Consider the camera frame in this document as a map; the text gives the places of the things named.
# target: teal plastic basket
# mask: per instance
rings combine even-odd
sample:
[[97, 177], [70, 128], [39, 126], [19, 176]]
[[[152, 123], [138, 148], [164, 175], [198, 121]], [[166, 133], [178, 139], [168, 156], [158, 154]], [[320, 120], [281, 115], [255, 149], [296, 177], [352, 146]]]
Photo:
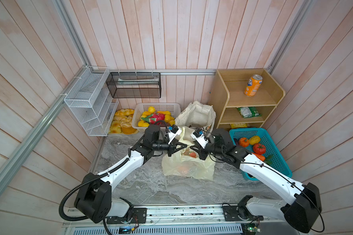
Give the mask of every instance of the teal plastic basket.
[[[264, 128], [238, 128], [238, 129], [233, 129], [229, 131], [231, 140], [234, 142], [234, 139], [240, 139], [242, 137], [246, 138], [251, 138], [254, 135], [257, 135], [260, 137], [260, 143], [263, 144], [266, 148], [265, 154], [263, 154], [264, 157], [267, 157], [269, 155], [273, 154], [273, 157], [271, 159], [272, 164], [271, 167], [274, 169], [278, 170], [282, 174], [288, 176], [289, 178], [292, 177], [292, 171], [289, 169], [287, 166], [287, 163], [285, 162], [284, 158], [282, 157], [280, 151], [274, 144], [271, 136], [268, 134], [268, 132]], [[254, 152], [252, 149], [252, 145], [249, 145], [247, 147], [248, 150], [251, 152]], [[246, 172], [242, 171], [242, 174], [245, 178], [248, 178], [251, 181], [258, 181], [257, 178], [252, 178], [250, 177]]]

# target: plastic bag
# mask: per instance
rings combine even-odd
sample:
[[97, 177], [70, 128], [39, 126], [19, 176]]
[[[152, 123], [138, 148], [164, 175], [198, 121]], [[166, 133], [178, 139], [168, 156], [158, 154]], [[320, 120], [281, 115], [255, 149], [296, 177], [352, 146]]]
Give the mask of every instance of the plastic bag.
[[[193, 130], [190, 128], [182, 127], [182, 133], [180, 134], [179, 142], [186, 144], [188, 147], [194, 145], [194, 143], [184, 140], [183, 137], [192, 133]], [[193, 150], [191, 152], [196, 153], [196, 158], [182, 155], [185, 149], [182, 149], [169, 157], [167, 154], [162, 158], [162, 171], [165, 176], [176, 175], [193, 177], [195, 179], [208, 179], [213, 180], [213, 173], [215, 172], [215, 162], [210, 157], [206, 160], [198, 158], [198, 153]]]
[[210, 105], [203, 105], [199, 101], [190, 103], [185, 110], [175, 119], [179, 127], [203, 127], [205, 131], [212, 129], [215, 124], [216, 112]]

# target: robotic arm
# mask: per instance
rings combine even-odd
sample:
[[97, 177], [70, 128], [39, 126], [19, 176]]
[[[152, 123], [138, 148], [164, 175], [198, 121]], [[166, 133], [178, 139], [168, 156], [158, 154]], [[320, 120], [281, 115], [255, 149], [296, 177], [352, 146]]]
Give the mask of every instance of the robotic arm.
[[[167, 151], [168, 155], [186, 148], [175, 137], [182, 130], [173, 125], [166, 129], [166, 134], [159, 139], [160, 126], [150, 125], [140, 140], [128, 150], [128, 155], [107, 170], [94, 175], [87, 174], [83, 183], [71, 190], [62, 200], [59, 207], [60, 216], [68, 221], [91, 219], [95, 223], [104, 220], [106, 216], [123, 217], [129, 221], [133, 207], [124, 199], [112, 200], [113, 189], [129, 173], [145, 164], [154, 155], [154, 151]], [[223, 129], [216, 129], [212, 133], [214, 141], [204, 136], [201, 129], [194, 131], [191, 137], [195, 145], [190, 147], [199, 153], [200, 159], [208, 156], [219, 156], [222, 162], [233, 165], [256, 178], [274, 190], [284, 200], [263, 200], [246, 196], [238, 204], [240, 218], [246, 220], [257, 215], [287, 221], [296, 230], [308, 233], [321, 212], [320, 195], [318, 188], [309, 183], [303, 185], [281, 174], [277, 170], [259, 160], [247, 149], [235, 146], [229, 133]], [[64, 203], [70, 195], [79, 190], [75, 207], [84, 217], [69, 217], [64, 214]]]

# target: wooden shelf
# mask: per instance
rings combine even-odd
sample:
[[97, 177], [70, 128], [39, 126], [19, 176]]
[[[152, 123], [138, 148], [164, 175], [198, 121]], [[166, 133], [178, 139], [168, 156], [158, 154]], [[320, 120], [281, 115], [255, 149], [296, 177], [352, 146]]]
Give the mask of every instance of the wooden shelf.
[[[263, 82], [255, 96], [249, 97], [244, 90], [253, 74], [261, 75]], [[230, 129], [233, 123], [262, 127], [284, 96], [285, 91], [265, 69], [217, 70], [208, 104], [217, 114], [215, 128]], [[243, 118], [237, 109], [253, 106], [262, 116]]]
[[262, 116], [244, 118], [240, 114], [237, 108], [226, 108], [224, 115], [221, 119], [221, 124], [232, 124], [232, 123], [262, 123], [264, 119]]

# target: translucent yellow plastic bag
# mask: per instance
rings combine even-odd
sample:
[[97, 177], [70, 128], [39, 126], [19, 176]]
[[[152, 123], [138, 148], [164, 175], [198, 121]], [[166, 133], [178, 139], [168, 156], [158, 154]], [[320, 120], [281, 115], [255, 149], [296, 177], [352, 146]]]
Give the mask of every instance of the translucent yellow plastic bag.
[[[186, 136], [188, 139], [189, 135], [193, 132], [193, 129], [188, 127], [182, 127], [182, 133], [179, 135], [179, 142], [186, 144], [188, 147], [194, 145], [194, 143], [184, 140]], [[215, 172], [215, 162], [208, 156], [206, 160], [201, 160], [199, 154], [196, 153], [196, 158], [182, 155], [185, 149], [180, 150], [169, 157], [167, 154], [162, 158], [162, 171], [165, 176], [176, 175], [193, 177], [195, 179], [208, 179], [213, 180], [213, 173]]]

